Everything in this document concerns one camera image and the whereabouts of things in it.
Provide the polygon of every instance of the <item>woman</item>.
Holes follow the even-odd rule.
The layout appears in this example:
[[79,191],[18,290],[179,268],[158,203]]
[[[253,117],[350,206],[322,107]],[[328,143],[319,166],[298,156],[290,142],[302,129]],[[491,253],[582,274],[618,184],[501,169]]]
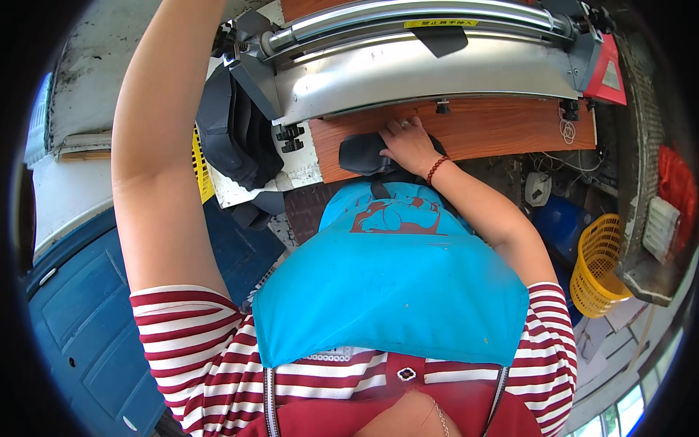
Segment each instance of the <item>woman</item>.
[[382,196],[349,185],[322,230],[256,295],[253,314],[237,311],[189,149],[223,5],[162,2],[129,65],[113,129],[134,316],[185,432],[558,433],[575,390],[575,342],[545,247],[512,203],[433,149],[417,117],[387,123],[383,153],[433,190],[393,182]]

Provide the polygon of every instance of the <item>yellow crate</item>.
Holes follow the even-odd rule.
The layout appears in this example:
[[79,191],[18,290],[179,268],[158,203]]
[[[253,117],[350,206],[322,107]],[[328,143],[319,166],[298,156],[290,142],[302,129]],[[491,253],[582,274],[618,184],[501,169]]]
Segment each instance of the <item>yellow crate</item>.
[[588,226],[577,244],[570,297],[587,317],[598,318],[632,296],[614,274],[619,259],[619,215],[604,214]]
[[199,138],[199,129],[196,125],[194,125],[194,134],[192,135],[192,166],[194,167],[196,181],[199,184],[201,203],[204,204],[214,195],[214,186],[211,183],[204,153],[201,151],[201,138]]

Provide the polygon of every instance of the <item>wood grain surface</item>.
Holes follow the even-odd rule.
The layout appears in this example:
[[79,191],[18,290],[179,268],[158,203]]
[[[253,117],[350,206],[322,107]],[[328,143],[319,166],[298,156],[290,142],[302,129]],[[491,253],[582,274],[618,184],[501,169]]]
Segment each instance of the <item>wood grain surface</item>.
[[284,20],[291,21],[312,12],[349,2],[346,0],[280,0],[280,3],[282,4]]
[[311,120],[320,172],[325,183],[357,175],[338,165],[340,143],[347,135],[378,131],[391,118],[417,115],[425,130],[434,135],[453,160],[553,150],[594,149],[592,115],[583,106],[574,122],[575,139],[568,145],[559,131],[558,101],[519,97],[450,100],[450,114],[435,113],[432,101],[402,103],[342,115],[330,120]]

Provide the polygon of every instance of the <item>red machine part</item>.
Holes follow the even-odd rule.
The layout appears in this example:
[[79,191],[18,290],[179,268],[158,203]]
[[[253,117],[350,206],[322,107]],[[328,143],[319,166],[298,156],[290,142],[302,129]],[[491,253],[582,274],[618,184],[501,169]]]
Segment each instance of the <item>red machine part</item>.
[[673,148],[661,144],[658,150],[658,195],[677,208],[679,235],[676,252],[682,250],[694,229],[697,215],[697,185],[686,161]]
[[619,70],[619,51],[612,35],[602,35],[604,43],[600,48],[600,56],[592,73],[592,79],[584,97],[591,97],[608,103],[626,105],[624,82]]

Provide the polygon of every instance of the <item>hand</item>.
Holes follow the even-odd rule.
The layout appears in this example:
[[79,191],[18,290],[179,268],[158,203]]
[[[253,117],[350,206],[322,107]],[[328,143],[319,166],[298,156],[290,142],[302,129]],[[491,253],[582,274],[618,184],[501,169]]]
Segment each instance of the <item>hand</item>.
[[434,164],[442,157],[435,150],[425,129],[422,129],[422,122],[417,116],[411,117],[407,124],[405,120],[391,120],[379,131],[379,135],[388,147],[380,155],[391,158],[405,170],[423,179],[427,179]]

